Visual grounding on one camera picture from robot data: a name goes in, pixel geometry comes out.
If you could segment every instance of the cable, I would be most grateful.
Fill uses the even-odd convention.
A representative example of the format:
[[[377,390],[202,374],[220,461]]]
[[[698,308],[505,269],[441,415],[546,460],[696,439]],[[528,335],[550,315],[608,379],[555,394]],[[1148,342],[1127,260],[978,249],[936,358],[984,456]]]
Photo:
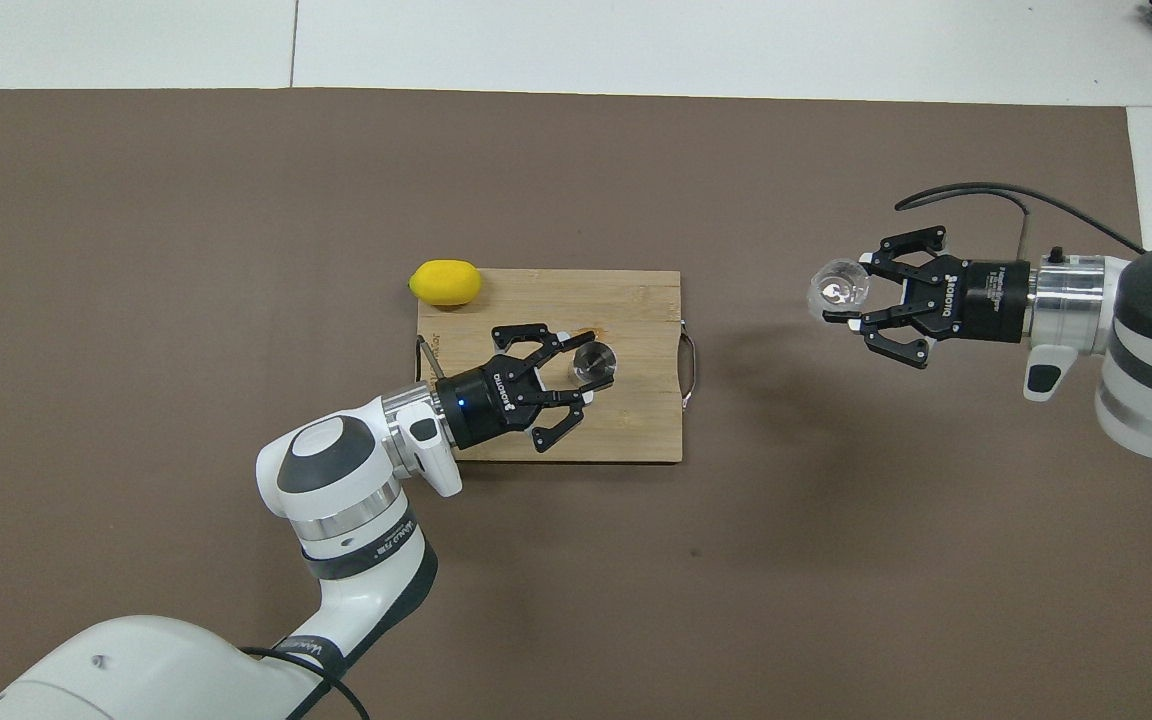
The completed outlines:
[[[1046,202],[1046,204],[1053,206],[1053,209],[1060,209],[1066,211],[1066,213],[1069,213],[1070,215],[1074,215],[1075,218],[1083,220],[1084,223],[1092,225],[1093,228],[1097,228],[1099,232],[1105,233],[1107,234],[1107,236],[1113,237],[1116,242],[1121,243],[1121,245],[1126,247],[1126,249],[1132,250],[1137,255],[1144,255],[1144,247],[1140,247],[1139,242],[1129,240],[1129,237],[1127,237],[1123,233],[1115,232],[1114,228],[1111,228],[1108,227],[1108,225],[1100,222],[1100,220],[1097,220],[1096,218],[1092,218],[1087,213],[1084,213],[1084,211],[1075,209],[1074,205],[1068,204],[1068,202],[1058,200],[1055,199],[1055,197],[1052,197],[1047,194],[1039,192],[1037,190],[1030,190],[1030,188],[1021,187],[1020,184],[1007,184],[1002,182],[958,182],[954,184],[942,184],[939,187],[929,188],[929,190],[916,192],[914,195],[910,195],[909,197],[905,197],[904,200],[897,202],[896,210],[908,209],[909,202],[922,200],[924,199],[924,197],[929,197],[932,195],[942,195],[952,191],[961,191],[960,195],[970,195],[971,192],[984,192],[984,191],[994,191],[990,192],[990,195],[996,195],[996,191],[1007,191],[1007,192],[1016,192],[1018,195],[1026,195],[1029,197],[1033,197],[1034,200]]]
[[[362,706],[362,702],[358,700],[358,696],[353,694],[351,689],[349,689],[347,684],[340,682],[339,679],[333,679],[327,670],[321,669],[321,667],[305,659],[302,659],[302,657],[293,655],[291,652],[283,652],[282,650],[270,650],[270,647],[238,647],[238,651],[247,652],[248,655],[273,657],[275,660],[291,662],[291,665],[302,667],[302,669],[310,670],[310,673],[319,676],[319,679],[323,679],[324,682],[328,683],[342,694],[344,698],[349,700],[349,705],[353,705],[353,707],[358,712],[358,717],[362,717],[362,720],[371,720],[371,715],[367,715],[367,708]]]
[[[1029,255],[1029,206],[1021,202],[1015,195],[1001,191],[1001,190],[948,190],[941,192],[940,195],[930,195],[923,197],[919,200],[904,199],[897,202],[896,211],[910,210],[910,209],[922,209],[923,205],[931,205],[932,202],[948,200],[950,197],[960,197],[963,195],[993,195],[995,197],[1002,197],[1002,199],[1008,200],[1016,209],[1020,209],[1020,237],[1016,240],[1016,260],[1024,260],[1025,256]]]

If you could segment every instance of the wooden cutting board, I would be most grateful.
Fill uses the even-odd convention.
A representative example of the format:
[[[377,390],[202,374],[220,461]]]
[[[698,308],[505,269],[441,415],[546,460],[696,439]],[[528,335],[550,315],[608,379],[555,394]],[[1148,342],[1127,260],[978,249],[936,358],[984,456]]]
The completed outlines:
[[[480,270],[483,290],[470,304],[440,309],[419,302],[416,332],[447,376],[480,365],[494,351],[497,325],[545,323],[550,332],[593,331],[616,353],[616,382],[596,393],[585,419],[552,450],[538,454],[525,433],[509,433],[467,450],[460,460],[526,462],[679,462],[680,274],[673,270]],[[516,343],[524,357],[535,343]],[[576,387],[571,353],[541,367],[548,388]],[[420,377],[433,370],[420,359]],[[567,414],[550,409],[536,420],[552,427]]]

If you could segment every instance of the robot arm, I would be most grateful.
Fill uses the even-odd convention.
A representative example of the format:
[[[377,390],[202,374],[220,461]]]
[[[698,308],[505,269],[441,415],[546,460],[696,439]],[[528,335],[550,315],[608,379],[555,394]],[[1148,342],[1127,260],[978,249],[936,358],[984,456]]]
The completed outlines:
[[[0,694],[1,719],[214,719],[303,717],[362,653],[425,600],[438,559],[401,480],[420,475],[440,497],[461,491],[452,447],[531,429],[547,450],[579,424],[612,377],[548,391],[539,367],[594,340],[545,325],[493,328],[497,355],[465,373],[417,382],[325,416],[275,439],[256,460],[262,500],[287,518],[323,601],[271,650],[244,655],[209,630],[132,616],[79,632]],[[525,359],[515,342],[539,343]],[[553,429],[532,427],[544,407],[567,406]],[[361,705],[356,706],[361,714]]]
[[[948,338],[1028,341],[1023,393],[1038,402],[1052,397],[1079,356],[1102,355],[1097,418],[1115,442],[1152,457],[1152,251],[1129,263],[1056,247],[1034,268],[943,250],[943,227],[882,238],[856,263],[826,265],[809,297],[827,323],[846,323],[869,350],[918,369]],[[929,260],[900,260],[916,252]],[[901,283],[900,304],[861,310],[871,276]],[[897,342],[882,333],[900,327],[922,338]]]

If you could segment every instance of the yellow lemon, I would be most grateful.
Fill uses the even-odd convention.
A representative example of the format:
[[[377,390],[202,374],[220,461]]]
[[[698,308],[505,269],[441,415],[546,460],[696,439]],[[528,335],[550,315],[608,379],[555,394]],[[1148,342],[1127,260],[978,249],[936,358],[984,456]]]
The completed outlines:
[[[429,260],[408,279],[412,295],[430,305],[464,305],[483,288],[483,275],[465,260]]]

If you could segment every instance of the brown mat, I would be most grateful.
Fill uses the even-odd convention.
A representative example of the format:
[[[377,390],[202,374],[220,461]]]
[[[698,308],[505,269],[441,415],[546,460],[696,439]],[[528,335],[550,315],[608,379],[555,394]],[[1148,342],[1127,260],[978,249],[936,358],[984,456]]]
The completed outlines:
[[[890,210],[965,179],[1138,233],[1122,109],[0,91],[0,688],[109,616],[310,614],[256,452],[403,386],[407,274],[465,256],[681,270],[700,387],[680,465],[408,486],[442,570],[349,675],[372,715],[1152,717],[1152,462],[1097,363],[1030,406],[1018,347],[918,373],[805,313],[884,234],[1006,258],[1006,202]]]

